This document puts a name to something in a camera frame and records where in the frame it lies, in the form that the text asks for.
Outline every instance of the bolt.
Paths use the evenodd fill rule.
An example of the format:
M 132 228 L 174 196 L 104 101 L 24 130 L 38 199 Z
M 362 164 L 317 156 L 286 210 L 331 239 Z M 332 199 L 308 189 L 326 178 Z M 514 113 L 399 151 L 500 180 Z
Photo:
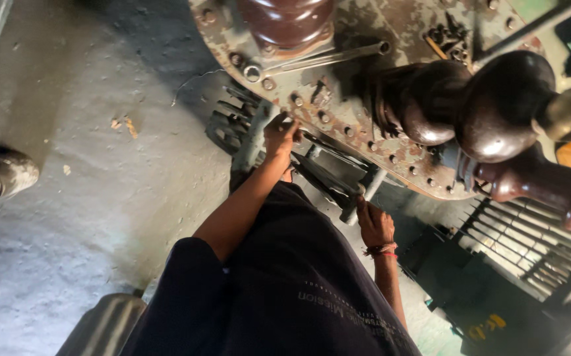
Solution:
M 230 62 L 235 66 L 239 67 L 242 65 L 242 56 L 237 53 L 233 53 L 230 55 Z
M 204 12 L 202 12 L 202 22 L 213 23 L 216 20 L 217 17 L 215 16 L 215 13 L 211 11 L 211 9 L 205 9 Z
M 514 19 L 513 17 L 508 17 L 508 20 L 505 21 L 505 27 L 512 29 L 514 28 L 514 25 L 516 25 L 517 20 Z
M 324 113 L 323 111 L 318 112 L 318 117 L 321 119 L 321 122 L 327 124 L 330 121 L 330 117 L 328 114 Z
M 265 90 L 273 90 L 275 88 L 275 83 L 272 79 L 266 78 L 261 82 L 261 85 Z
M 277 49 L 275 48 L 275 46 L 266 43 L 261 49 L 261 52 L 263 53 L 264 57 L 272 57 L 276 52 L 276 50 Z

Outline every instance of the metal frame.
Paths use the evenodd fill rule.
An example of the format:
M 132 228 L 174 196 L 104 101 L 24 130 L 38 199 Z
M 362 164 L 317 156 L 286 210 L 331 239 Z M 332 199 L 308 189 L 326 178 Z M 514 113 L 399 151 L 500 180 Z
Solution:
M 298 117 L 315 137 L 353 157 L 375 163 L 419 193 L 443 200 L 476 195 L 461 186 L 449 189 L 455 173 L 439 165 L 425 147 L 408 139 L 384 139 L 372 122 L 366 87 L 368 77 L 382 70 L 436 59 L 422 34 L 446 23 L 446 11 L 466 28 L 472 28 L 476 16 L 482 17 L 487 23 L 482 28 L 487 45 L 506 37 L 510 31 L 504 26 L 506 20 L 518 18 L 509 4 L 502 2 L 498 9 L 492 10 L 472 0 L 454 4 L 400 0 L 384 6 L 375 0 L 338 0 L 334 21 L 337 33 L 334 39 L 340 40 L 335 44 L 337 48 L 348 50 L 387 41 L 392 51 L 274 75 L 266 83 L 265 80 L 250 82 L 244 77 L 244 69 L 249 66 L 268 69 L 271 64 L 262 58 L 235 10 L 235 1 L 190 0 L 189 4 L 204 42 L 222 67 L 253 93 Z M 213 21 L 203 19 L 205 12 L 213 15 Z M 315 94 L 321 89 L 328 100 L 317 104 Z
M 511 52 L 519 48 L 521 45 L 531 41 L 535 34 L 549 28 L 556 27 L 562 21 L 571 17 L 571 2 L 560 1 L 558 5 L 550 11 L 544 13 L 536 20 L 520 28 L 501 42 L 492 47 L 476 53 L 474 56 L 474 66 L 482 67 L 487 62 L 503 53 Z
M 472 239 L 540 292 L 546 308 L 559 310 L 571 303 L 571 232 L 559 228 L 550 207 L 529 199 L 515 201 L 480 200 L 453 240 Z

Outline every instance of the metal pipe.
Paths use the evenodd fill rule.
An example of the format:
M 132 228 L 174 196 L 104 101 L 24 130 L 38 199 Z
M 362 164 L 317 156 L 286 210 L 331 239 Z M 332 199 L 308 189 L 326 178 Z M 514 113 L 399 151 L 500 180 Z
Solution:
M 374 194 L 378 191 L 378 188 L 387 176 L 387 171 L 380 168 L 377 165 L 372 165 L 367 174 L 360 180 L 360 184 L 365 188 L 365 193 L 363 197 L 365 200 L 369 201 L 374 197 Z M 358 221 L 358 215 L 356 214 L 356 197 L 351 197 L 351 205 L 349 208 L 343 210 L 340 216 L 340 220 L 349 226 L 353 226 Z
M 569 278 L 571 274 L 571 265 L 569 265 L 569 263 L 571 262 L 564 258 L 560 261 L 558 261 L 558 259 L 558 255 L 544 255 L 544 262 L 547 268 L 563 276 L 565 279 Z
M 476 218 L 474 218 L 474 217 L 472 217 L 472 216 L 471 216 L 470 218 L 472 218 L 474 221 L 476 221 L 476 222 L 478 222 L 478 223 L 481 223 L 483 226 L 486 226 L 488 229 L 493 230 L 493 231 L 496 231 L 496 232 L 498 232 L 499 234 L 505 236 L 506 238 L 511 239 L 512 241 L 514 241 L 514 242 L 518 243 L 519 245 L 521 245 L 521 246 L 527 248 L 528 250 L 533 250 L 534 252 L 539 253 L 541 256 L 543 255 L 543 253 L 541 253 L 541 252 L 539 252 L 539 251 L 537 251 L 537 250 L 535 250 L 535 249 L 532 249 L 532 247 L 530 247 L 530 246 L 528 246 L 528 245 L 526 245 L 526 244 L 520 242 L 518 239 L 515 239 L 515 238 L 511 237 L 510 235 L 507 235 L 507 234 L 504 233 L 503 231 L 499 231 L 499 230 L 495 229 L 494 227 L 488 225 L 488 224 L 485 223 L 484 221 L 481 221 L 481 220 L 479 220 L 479 219 L 476 219 Z M 529 236 L 527 236 L 527 238 L 532 239 L 534 242 L 543 245 L 545 248 L 547 248 L 548 250 L 552 251 L 553 253 L 555 253 L 555 254 L 557 254 L 557 255 L 560 255 L 560 256 L 566 258 L 567 260 L 571 261 L 571 255 L 570 255 L 570 254 L 566 253 L 566 252 L 563 251 L 563 250 L 558 249 L 556 246 L 550 244 L 549 241 L 545 241 L 545 240 L 543 240 L 543 239 L 539 239 L 539 238 L 537 238 L 537 237 L 535 237 L 535 236 L 533 236 L 533 235 L 529 235 Z
M 521 258 L 526 259 L 527 261 L 529 261 L 529 262 L 532 263 L 533 265 L 536 263 L 536 261 L 532 261 L 532 260 L 530 260 L 529 258 L 527 258 L 526 256 L 521 255 L 519 252 L 516 252 L 515 250 L 511 249 L 510 247 L 507 247 L 506 245 L 503 245 L 502 242 L 496 240 L 495 238 L 492 238 L 492 237 L 488 236 L 488 235 L 487 235 L 486 233 L 484 233 L 483 231 L 477 230 L 476 228 L 474 228 L 474 230 L 481 232 L 481 233 L 482 233 L 483 235 L 485 235 L 487 238 L 489 238 L 489 239 L 493 240 L 495 243 L 498 243 L 499 245 L 501 245 L 501 246 L 507 248 L 508 250 L 510 250 L 511 252 L 513 252 L 513 253 L 515 253 L 516 255 L 520 256 Z M 464 230 L 461 230 L 461 229 L 459 229 L 459 231 L 461 231 L 461 233 L 464 234 L 465 236 L 468 236 L 469 238 L 471 238 L 471 239 L 473 239 L 473 240 L 475 240 L 475 241 L 481 243 L 481 241 L 480 241 L 479 239 L 477 239 L 476 237 L 472 236 L 469 231 L 464 231 Z
M 559 284 L 563 284 L 566 282 L 566 279 L 563 278 L 560 274 L 556 273 L 556 271 L 553 271 L 552 269 L 546 268 L 545 266 L 542 266 L 542 265 L 538 266 L 538 271 L 540 271 L 543 274 L 551 277 L 552 279 L 554 279 Z
M 532 273 L 532 275 L 538 279 L 540 279 L 541 281 L 547 283 L 548 285 L 550 285 L 551 287 L 553 287 L 554 289 L 558 288 L 560 286 L 561 283 L 556 282 L 555 280 L 549 278 L 546 274 L 542 274 L 539 272 L 535 272 Z
M 537 292 L 539 292 L 540 294 L 542 294 L 545 298 L 547 298 L 550 294 L 543 288 L 538 287 L 536 284 L 531 283 L 530 281 L 528 281 L 527 279 L 522 279 L 522 281 L 524 283 L 526 283 L 528 286 L 534 288 L 534 290 L 536 290 Z
M 533 39 L 537 32 L 555 27 L 562 21 L 571 17 L 571 2 L 559 3 L 558 6 L 543 14 L 536 20 L 528 23 L 501 42 L 485 51 L 477 53 L 473 59 L 475 69 L 483 67 L 487 62 L 503 53 L 516 50 L 520 45 Z
M 230 167 L 231 172 L 250 172 L 263 146 L 263 130 L 278 113 L 279 107 L 277 105 L 273 105 L 267 100 L 261 101 L 255 116 L 251 120 L 248 133 L 242 139 L 239 151 L 233 156 L 233 163 Z
M 521 219 L 521 218 L 519 218 L 518 216 L 516 216 L 516 215 L 514 215 L 514 214 L 511 214 L 511 213 L 509 213 L 509 212 L 506 212 L 506 211 L 503 210 L 503 209 L 497 208 L 496 206 L 487 205 L 486 207 L 487 207 L 488 209 L 494 211 L 494 212 L 497 212 L 497 213 L 499 213 L 499 214 L 504 215 L 505 217 L 508 217 L 509 219 L 512 219 L 512 223 L 514 223 L 514 221 L 516 221 L 517 223 L 520 223 L 520 224 L 522 224 L 522 225 L 524 225 L 524 226 L 526 226 L 526 227 L 529 227 L 529 228 L 531 228 L 531 229 L 534 229 L 534 230 L 536 230 L 536 231 L 542 233 L 543 235 L 545 235 L 545 236 L 547 236 L 547 237 L 550 237 L 550 238 L 553 238 L 553 239 L 557 240 L 557 241 L 558 241 L 559 243 L 561 243 L 562 245 L 564 245 L 564 246 L 566 246 L 566 247 L 569 247 L 569 248 L 571 249 L 571 240 L 569 240 L 568 238 L 566 238 L 566 237 L 564 237 L 564 236 L 562 236 L 562 235 L 560 235 L 560 234 L 557 234 L 556 232 L 553 232 L 553 231 L 547 230 L 547 229 L 543 229 L 542 227 L 539 227 L 538 225 L 535 225 L 534 223 L 528 222 L 528 221 L 525 220 L 525 219 Z M 485 213 L 485 212 L 484 212 L 484 214 L 486 214 L 487 216 L 489 216 L 491 219 L 494 219 L 494 217 L 493 217 L 494 215 L 490 215 L 490 214 Z M 529 234 L 528 232 L 525 232 L 525 231 L 519 229 L 518 227 L 513 226 L 511 223 L 505 223 L 505 224 L 506 224 L 506 226 L 509 226 L 512 230 L 514 230 L 514 231 L 520 233 L 521 235 L 527 236 L 527 237 L 530 238 L 530 239 L 538 239 L 538 238 L 534 237 L 533 235 Z
M 533 274 L 527 276 L 527 278 L 534 279 L 535 284 L 538 284 L 539 287 L 543 287 L 546 290 L 545 294 L 551 295 L 552 293 L 554 293 L 555 289 L 552 286 L 541 281 L 540 279 L 538 279 L 538 277 L 534 276 Z
M 519 270 L 523 271 L 523 273 L 526 273 L 527 271 L 523 268 L 520 267 L 518 264 L 516 264 L 516 262 L 513 262 L 512 260 L 510 260 L 509 258 L 501 255 L 500 253 L 496 252 L 495 250 L 492 249 L 492 247 L 489 247 L 488 245 L 484 244 L 483 242 L 481 242 L 479 239 L 475 238 L 474 236 L 467 234 L 468 236 L 470 236 L 471 238 L 473 238 L 475 241 L 477 241 L 478 243 L 480 243 L 481 245 L 484 245 L 485 247 L 487 247 L 488 250 L 496 253 L 497 255 L 499 255 L 501 258 L 503 258 L 505 261 L 511 263 L 514 267 L 518 268 Z
M 512 209 L 515 209 L 515 210 L 520 210 L 520 211 L 519 211 L 520 214 L 525 214 L 525 215 L 527 215 L 527 216 L 529 216 L 529 217 L 532 217 L 533 219 L 535 219 L 535 220 L 537 220 L 537 221 L 539 221 L 539 222 L 541 222 L 541 223 L 546 223 L 549 227 L 553 227 L 553 228 L 555 228 L 556 230 L 559 230 L 560 232 L 562 232 L 562 234 L 564 234 L 564 236 L 565 236 L 566 238 L 568 238 L 568 239 L 571 240 L 571 232 L 562 230 L 562 228 L 559 226 L 559 225 L 560 225 L 560 222 L 559 222 L 558 220 L 552 219 L 552 218 L 547 217 L 547 216 L 545 216 L 545 215 L 543 215 L 543 214 L 539 214 L 539 213 L 537 213 L 537 212 L 535 212 L 535 211 L 532 211 L 532 210 L 530 210 L 530 209 L 527 209 L 525 206 L 521 207 L 520 205 L 511 203 L 510 201 L 505 201 L 505 202 L 503 202 L 503 203 L 501 203 L 501 204 L 503 204 L 503 205 L 505 205 L 505 206 L 509 206 L 509 207 L 511 207 Z

